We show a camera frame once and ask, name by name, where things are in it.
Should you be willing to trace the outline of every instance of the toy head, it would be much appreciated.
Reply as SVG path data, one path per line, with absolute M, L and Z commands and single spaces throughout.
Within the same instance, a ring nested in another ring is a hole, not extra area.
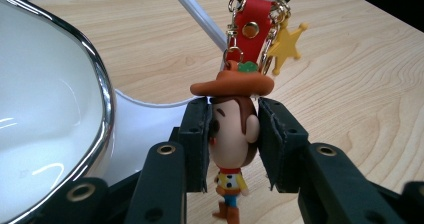
M 211 98 L 213 119 L 210 125 L 209 152 L 221 168 L 248 165 L 256 154 L 259 122 L 250 97 Z

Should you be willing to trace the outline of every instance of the wooden table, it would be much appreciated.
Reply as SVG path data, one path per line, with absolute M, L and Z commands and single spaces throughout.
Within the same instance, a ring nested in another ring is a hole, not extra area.
M 197 0 L 225 31 L 229 0 Z M 94 43 L 115 88 L 142 101 L 191 97 L 215 78 L 222 53 L 177 0 L 34 0 Z M 285 104 L 311 142 L 347 153 L 371 181 L 400 192 L 424 180 L 424 34 L 363 0 L 292 0 L 289 28 L 308 22 L 268 96 Z M 188 195 L 188 223 L 223 223 L 209 193 Z M 297 195 L 269 191 L 259 158 L 243 171 L 242 223 L 302 223 Z

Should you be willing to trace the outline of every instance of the gold rivet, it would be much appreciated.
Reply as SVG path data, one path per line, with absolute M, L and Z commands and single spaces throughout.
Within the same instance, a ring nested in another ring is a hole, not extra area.
M 256 22 L 248 22 L 242 29 L 243 36 L 247 38 L 254 38 L 259 33 L 259 26 Z

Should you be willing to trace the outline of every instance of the white ceramic dish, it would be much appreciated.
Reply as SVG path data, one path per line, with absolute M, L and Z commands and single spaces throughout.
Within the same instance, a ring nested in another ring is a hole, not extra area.
M 114 91 L 91 43 L 20 0 L 0 0 L 0 222 L 30 218 L 65 182 L 102 176 Z

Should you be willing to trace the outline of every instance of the red leather strap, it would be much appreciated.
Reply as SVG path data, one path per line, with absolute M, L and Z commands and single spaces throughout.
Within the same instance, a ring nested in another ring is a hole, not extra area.
M 247 61 L 257 63 L 262 45 L 271 28 L 271 20 L 269 18 L 271 5 L 272 3 L 267 0 L 246 0 L 243 11 L 237 13 L 235 19 L 238 33 L 236 40 L 237 46 L 244 55 L 243 63 Z M 242 33 L 243 27 L 249 22 L 255 22 L 259 26 L 259 33 L 252 39 L 245 37 Z M 238 62 L 240 53 L 237 51 L 228 52 L 227 60 Z

